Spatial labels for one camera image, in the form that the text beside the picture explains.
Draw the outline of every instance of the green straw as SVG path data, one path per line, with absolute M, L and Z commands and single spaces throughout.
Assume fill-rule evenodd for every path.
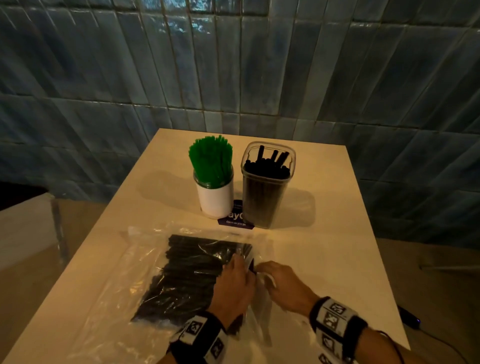
M 232 146 L 219 135 L 195 140 L 188 155 L 200 184 L 215 189 L 228 184 L 232 177 Z

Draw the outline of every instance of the black cable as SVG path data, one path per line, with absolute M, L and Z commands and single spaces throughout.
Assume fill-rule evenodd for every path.
M 460 355 L 460 357 L 463 359 L 463 361 L 465 362 L 465 364 L 468 364 L 468 361 L 465 359 L 465 356 L 463 356 L 462 353 L 461 353 L 455 346 L 453 346 L 452 344 L 446 342 L 445 340 L 442 340 L 442 339 L 440 339 L 440 338 L 432 335 L 431 333 L 429 333 L 429 332 L 427 332 L 427 331 L 425 331 L 425 330 L 423 330 L 423 329 L 420 329 L 420 331 L 423 332 L 425 335 L 430 336 L 432 339 L 438 340 L 438 341 L 440 341 L 441 343 L 443 343 L 443 344 L 449 346 L 450 348 L 452 348 L 453 350 L 455 350 L 455 352 L 456 352 L 458 355 Z
M 377 332 L 378 332 L 379 334 L 382 334 L 382 335 L 388 337 L 388 339 L 389 339 L 390 342 L 392 343 L 392 345 L 393 345 L 396 353 L 398 354 L 398 358 L 400 359 L 400 362 L 401 362 L 402 364 L 405 364 L 405 361 L 403 360 L 402 353 L 400 352 L 400 350 L 399 350 L 398 347 L 396 346 L 395 341 L 393 341 L 393 339 L 392 339 L 390 336 L 388 336 L 388 334 L 387 334 L 386 332 L 383 332 L 383 331 L 380 331 L 380 330 L 377 330 Z

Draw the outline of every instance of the wristband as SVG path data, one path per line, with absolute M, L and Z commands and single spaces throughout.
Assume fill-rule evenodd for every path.
M 357 312 L 330 297 L 320 299 L 310 312 L 310 325 L 316 333 L 317 341 L 337 359 L 351 363 L 355 348 L 363 329 L 365 320 Z M 322 363 L 330 363 L 324 354 L 319 356 Z
M 226 352 L 228 336 L 220 320 L 203 311 L 188 320 L 171 338 L 167 352 L 177 364 L 219 364 Z

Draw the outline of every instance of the square plastic container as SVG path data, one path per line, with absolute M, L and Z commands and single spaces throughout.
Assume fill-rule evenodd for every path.
M 278 161 L 283 152 L 288 152 L 285 161 L 279 166 L 286 166 L 290 169 L 288 178 L 268 178 L 252 174 L 245 170 L 247 160 L 256 162 L 258 154 L 264 146 L 262 158 L 270 159 L 277 151 L 275 160 Z M 281 144 L 268 142 L 252 142 L 248 144 L 241 161 L 241 172 L 243 174 L 243 220 L 259 228 L 270 228 L 277 213 L 283 193 L 288 182 L 295 172 L 295 151 Z

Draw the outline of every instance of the purple sticker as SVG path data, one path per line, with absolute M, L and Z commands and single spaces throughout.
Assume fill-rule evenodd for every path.
M 218 224 L 237 228 L 253 229 L 253 225 L 243 222 L 242 200 L 233 200 L 233 210 L 226 218 L 219 218 Z

